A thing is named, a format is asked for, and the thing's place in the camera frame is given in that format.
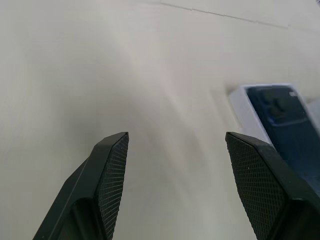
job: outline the white box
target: white box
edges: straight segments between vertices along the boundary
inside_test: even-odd
[[[317,126],[320,126],[320,101],[318,102],[319,111],[318,111],[318,122],[317,119],[314,119],[315,116],[310,113],[310,106],[306,105],[302,96],[296,91],[296,89],[289,83],[277,83],[277,84],[252,84],[252,85],[241,85],[236,90],[234,90],[229,95],[229,100],[232,105],[232,108],[237,116],[237,119],[242,128],[242,134],[248,135],[260,139],[266,143],[272,144],[265,128],[263,127],[254,107],[251,104],[251,101],[247,95],[248,88],[251,87],[263,87],[263,86],[288,86],[295,91],[297,97],[299,98],[302,106],[304,107],[306,114],[309,116],[309,119],[313,126],[315,126],[316,131],[318,130]]]

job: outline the blue smartphone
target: blue smartphone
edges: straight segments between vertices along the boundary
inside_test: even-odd
[[[254,86],[247,95],[273,146],[320,195],[320,137],[289,86]]]

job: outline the white surface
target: white surface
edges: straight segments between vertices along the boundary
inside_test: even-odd
[[[93,145],[122,131],[115,240],[255,239],[224,140],[239,131],[227,95],[289,82],[319,97],[320,7],[291,5],[296,24],[279,28],[156,0],[0,5],[0,239],[31,239]]]
[[[320,31],[315,0],[148,0],[279,27]]]

